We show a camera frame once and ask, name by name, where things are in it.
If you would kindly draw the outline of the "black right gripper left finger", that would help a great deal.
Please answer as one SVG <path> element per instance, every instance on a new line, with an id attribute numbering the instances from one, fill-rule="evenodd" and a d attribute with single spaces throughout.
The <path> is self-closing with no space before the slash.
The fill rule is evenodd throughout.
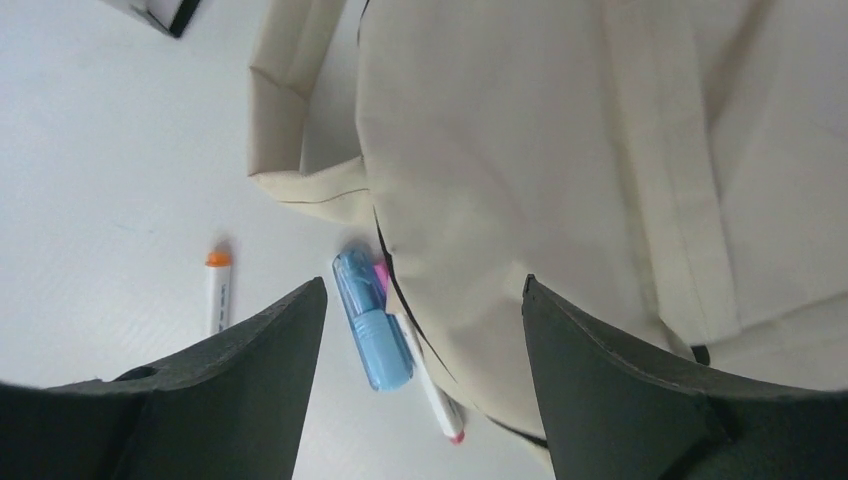
<path id="1" fill-rule="evenodd" d="M 314 278 L 111 381 L 1 388 L 5 479 L 288 479 L 321 344 Z"/>

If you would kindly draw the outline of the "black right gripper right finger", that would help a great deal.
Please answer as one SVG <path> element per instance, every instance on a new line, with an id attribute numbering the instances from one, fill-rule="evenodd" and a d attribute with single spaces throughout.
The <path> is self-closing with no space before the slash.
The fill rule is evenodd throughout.
<path id="1" fill-rule="evenodd" d="M 523 325 L 560 479 L 843 479 L 847 395 L 686 360 L 528 276 Z"/>

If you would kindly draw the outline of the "beige canvas backpack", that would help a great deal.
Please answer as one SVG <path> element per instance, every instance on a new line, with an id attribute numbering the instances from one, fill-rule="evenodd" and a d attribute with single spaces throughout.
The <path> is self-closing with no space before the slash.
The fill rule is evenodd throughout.
<path id="1" fill-rule="evenodd" d="M 461 405 L 549 450 L 525 280 L 713 368 L 847 386 L 843 1 L 369 1 L 358 153 L 302 154 L 341 1 L 274 1 L 249 176 L 374 228 Z"/>

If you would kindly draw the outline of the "grey hardcover book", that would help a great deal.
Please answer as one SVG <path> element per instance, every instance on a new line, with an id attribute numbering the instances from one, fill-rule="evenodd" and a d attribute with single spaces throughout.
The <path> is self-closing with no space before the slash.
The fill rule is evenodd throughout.
<path id="1" fill-rule="evenodd" d="M 185 33 L 201 0 L 103 0 L 103 3 L 149 24 L 173 39 Z"/>

